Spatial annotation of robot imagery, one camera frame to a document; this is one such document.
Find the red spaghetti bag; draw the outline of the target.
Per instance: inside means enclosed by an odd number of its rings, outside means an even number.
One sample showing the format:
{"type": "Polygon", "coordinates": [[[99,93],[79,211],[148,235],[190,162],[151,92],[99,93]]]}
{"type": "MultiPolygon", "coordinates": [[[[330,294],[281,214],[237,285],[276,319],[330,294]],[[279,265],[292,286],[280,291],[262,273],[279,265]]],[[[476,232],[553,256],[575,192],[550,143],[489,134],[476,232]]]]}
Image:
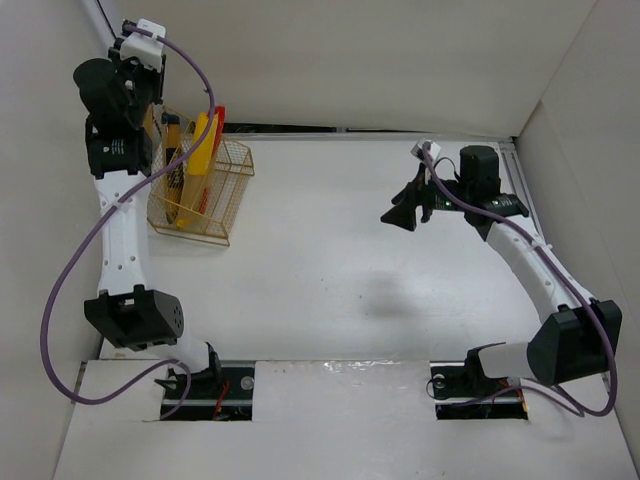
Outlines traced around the red spaghetti bag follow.
{"type": "Polygon", "coordinates": [[[203,146],[208,145],[208,162],[206,164],[206,170],[204,172],[204,179],[201,182],[201,192],[200,192],[200,202],[198,205],[198,212],[204,214],[207,207],[208,196],[209,196],[209,187],[207,185],[207,181],[209,180],[210,174],[213,172],[213,167],[215,165],[215,158],[217,155],[217,149],[219,147],[221,141],[221,132],[224,127],[226,117],[226,107],[218,106],[215,109],[214,121],[212,127],[210,129],[209,135],[206,141],[203,143],[203,146]]]}

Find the blue patterned spaghetti bag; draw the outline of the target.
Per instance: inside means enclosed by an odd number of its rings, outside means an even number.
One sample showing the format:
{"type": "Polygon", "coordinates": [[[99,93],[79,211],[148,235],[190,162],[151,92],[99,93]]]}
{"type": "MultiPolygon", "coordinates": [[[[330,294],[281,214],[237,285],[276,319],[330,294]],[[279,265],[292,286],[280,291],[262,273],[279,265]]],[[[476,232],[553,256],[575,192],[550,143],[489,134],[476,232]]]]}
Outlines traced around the blue patterned spaghetti bag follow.
{"type": "Polygon", "coordinates": [[[143,127],[152,140],[160,139],[162,137],[162,131],[158,120],[155,117],[155,107],[153,104],[151,104],[146,110],[143,127]]]}

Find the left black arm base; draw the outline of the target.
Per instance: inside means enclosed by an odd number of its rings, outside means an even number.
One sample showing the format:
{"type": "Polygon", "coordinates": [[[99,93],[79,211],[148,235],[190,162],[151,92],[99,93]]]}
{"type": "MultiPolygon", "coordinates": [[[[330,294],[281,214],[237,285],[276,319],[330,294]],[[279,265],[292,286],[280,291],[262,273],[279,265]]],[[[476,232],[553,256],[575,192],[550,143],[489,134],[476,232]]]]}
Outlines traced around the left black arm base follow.
{"type": "Polygon", "coordinates": [[[255,362],[221,361],[209,347],[209,367],[191,376],[169,368],[155,383],[164,390],[160,407],[163,421],[251,421],[255,362]]]}

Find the yellow spaghetti bag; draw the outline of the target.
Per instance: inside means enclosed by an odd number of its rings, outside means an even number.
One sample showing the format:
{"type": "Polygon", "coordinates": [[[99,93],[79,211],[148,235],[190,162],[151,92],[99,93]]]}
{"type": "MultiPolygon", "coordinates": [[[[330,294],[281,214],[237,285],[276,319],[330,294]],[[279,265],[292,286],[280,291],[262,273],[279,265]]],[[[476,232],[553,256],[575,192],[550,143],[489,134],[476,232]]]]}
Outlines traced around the yellow spaghetti bag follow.
{"type": "Polygon", "coordinates": [[[212,158],[217,122],[212,120],[208,133],[187,160],[184,186],[176,224],[185,229],[199,217],[206,176],[212,158]]]}

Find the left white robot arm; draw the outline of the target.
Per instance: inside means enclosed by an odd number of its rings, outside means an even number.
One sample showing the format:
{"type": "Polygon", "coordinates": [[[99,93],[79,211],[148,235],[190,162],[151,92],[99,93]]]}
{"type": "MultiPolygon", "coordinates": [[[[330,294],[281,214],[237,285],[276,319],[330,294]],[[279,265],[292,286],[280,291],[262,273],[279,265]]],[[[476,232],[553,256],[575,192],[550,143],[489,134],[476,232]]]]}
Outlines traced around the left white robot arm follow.
{"type": "Polygon", "coordinates": [[[184,312],[173,295],[151,282],[147,202],[152,141],[144,120],[162,97],[164,66],[112,54],[83,62],[73,73],[89,115],[85,145],[101,214],[102,267],[97,296],[84,303],[90,324],[114,347],[149,350],[176,359],[197,375],[217,376],[213,347],[186,332],[184,312]]]}

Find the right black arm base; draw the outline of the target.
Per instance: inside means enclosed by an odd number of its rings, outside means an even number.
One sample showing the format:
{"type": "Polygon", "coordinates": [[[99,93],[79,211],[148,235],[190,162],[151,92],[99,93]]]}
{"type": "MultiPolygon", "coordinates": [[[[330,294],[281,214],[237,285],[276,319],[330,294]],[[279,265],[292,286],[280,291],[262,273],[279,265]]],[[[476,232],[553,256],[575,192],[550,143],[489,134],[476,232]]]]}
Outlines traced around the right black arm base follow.
{"type": "Polygon", "coordinates": [[[465,360],[433,361],[425,390],[434,400],[438,420],[527,420],[528,412],[520,389],[511,388],[506,377],[489,378],[481,369],[477,354],[465,360]]]}

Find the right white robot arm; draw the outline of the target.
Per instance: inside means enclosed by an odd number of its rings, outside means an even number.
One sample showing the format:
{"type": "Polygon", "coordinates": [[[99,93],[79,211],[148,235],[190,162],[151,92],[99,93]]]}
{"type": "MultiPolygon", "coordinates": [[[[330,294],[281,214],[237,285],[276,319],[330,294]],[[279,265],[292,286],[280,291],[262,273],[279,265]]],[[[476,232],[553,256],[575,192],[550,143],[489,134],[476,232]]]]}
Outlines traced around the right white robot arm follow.
{"type": "Polygon", "coordinates": [[[581,286],[543,242],[524,203],[502,192],[497,152],[484,145],[462,148],[451,180],[435,174],[437,144],[422,140],[412,154],[420,162],[418,172],[393,198],[382,222],[413,231],[436,210],[463,212],[509,266],[541,322],[528,342],[470,350],[469,369],[481,378],[523,378],[545,386],[608,371],[621,326],[619,307],[581,286]]]}

